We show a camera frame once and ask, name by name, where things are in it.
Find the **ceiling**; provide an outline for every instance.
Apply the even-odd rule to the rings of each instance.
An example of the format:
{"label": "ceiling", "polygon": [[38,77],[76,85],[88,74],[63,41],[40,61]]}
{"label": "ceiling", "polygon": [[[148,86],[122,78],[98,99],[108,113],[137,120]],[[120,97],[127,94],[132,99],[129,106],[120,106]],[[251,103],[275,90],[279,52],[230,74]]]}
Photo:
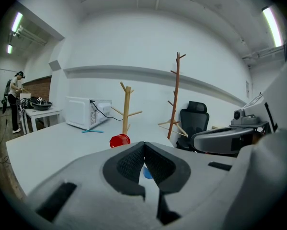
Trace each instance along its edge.
{"label": "ceiling", "polygon": [[[272,52],[273,37],[262,14],[262,8],[270,6],[270,0],[72,0],[77,10],[85,15],[112,9],[151,9],[167,11],[199,22],[223,38],[237,51],[248,65],[284,57],[283,48],[271,57],[259,58],[260,52]],[[277,13],[283,39],[287,31]]]}
{"label": "ceiling", "polygon": [[[0,54],[7,53],[7,45],[8,45],[8,36],[11,32],[11,28],[13,25],[13,22],[16,18],[17,11],[11,7],[3,16],[1,22],[0,22]],[[24,16],[22,17],[20,21],[20,25],[25,28],[26,30],[30,31],[31,33],[35,34],[36,36],[42,38],[45,41],[48,41],[50,39],[50,34],[41,29],[39,26],[37,26],[35,23],[31,22]],[[28,40],[22,36],[19,37],[13,37],[12,38],[12,54],[13,56],[18,56],[21,58],[29,58],[33,53],[38,51],[41,47],[41,45],[32,42],[31,40]]]}

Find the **brick wall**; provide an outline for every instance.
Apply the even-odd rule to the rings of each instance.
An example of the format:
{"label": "brick wall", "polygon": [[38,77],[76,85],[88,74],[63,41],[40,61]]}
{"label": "brick wall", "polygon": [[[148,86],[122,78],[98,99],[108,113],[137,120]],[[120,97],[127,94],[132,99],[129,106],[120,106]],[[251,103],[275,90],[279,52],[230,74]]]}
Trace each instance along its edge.
{"label": "brick wall", "polygon": [[29,83],[25,83],[23,86],[28,90],[32,97],[41,97],[45,100],[49,100],[49,87],[51,86],[52,77],[35,80]]}

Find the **white shoe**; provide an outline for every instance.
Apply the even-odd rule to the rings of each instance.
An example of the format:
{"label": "white shoe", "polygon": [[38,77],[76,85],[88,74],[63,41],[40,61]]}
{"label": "white shoe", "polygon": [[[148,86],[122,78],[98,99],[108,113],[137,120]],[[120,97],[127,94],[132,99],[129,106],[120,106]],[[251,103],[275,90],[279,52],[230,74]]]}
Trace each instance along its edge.
{"label": "white shoe", "polygon": [[12,133],[15,134],[15,133],[18,133],[20,131],[21,131],[21,128],[18,128],[17,130],[13,130]]}

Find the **blue object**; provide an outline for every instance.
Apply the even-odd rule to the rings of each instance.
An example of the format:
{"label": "blue object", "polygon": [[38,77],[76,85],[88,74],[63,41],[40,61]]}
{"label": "blue object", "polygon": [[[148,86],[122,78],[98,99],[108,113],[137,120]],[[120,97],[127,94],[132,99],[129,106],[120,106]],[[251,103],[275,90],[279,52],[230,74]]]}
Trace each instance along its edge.
{"label": "blue object", "polygon": [[101,130],[85,130],[85,131],[82,131],[82,133],[87,133],[87,132],[104,133],[104,131],[101,131]]}
{"label": "blue object", "polygon": [[153,179],[153,177],[151,176],[151,174],[149,173],[149,170],[147,169],[147,167],[143,167],[143,174],[144,174],[144,177],[147,178],[147,179]]}

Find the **blue pen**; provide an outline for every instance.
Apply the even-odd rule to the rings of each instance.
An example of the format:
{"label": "blue pen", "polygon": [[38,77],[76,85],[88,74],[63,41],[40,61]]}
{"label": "blue pen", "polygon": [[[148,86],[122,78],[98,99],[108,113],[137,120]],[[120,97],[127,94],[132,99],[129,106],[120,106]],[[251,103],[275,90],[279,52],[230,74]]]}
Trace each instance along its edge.
{"label": "blue pen", "polygon": [[82,131],[82,133],[87,133],[87,132],[104,133],[104,131],[101,131],[101,130],[85,130],[85,131]]}

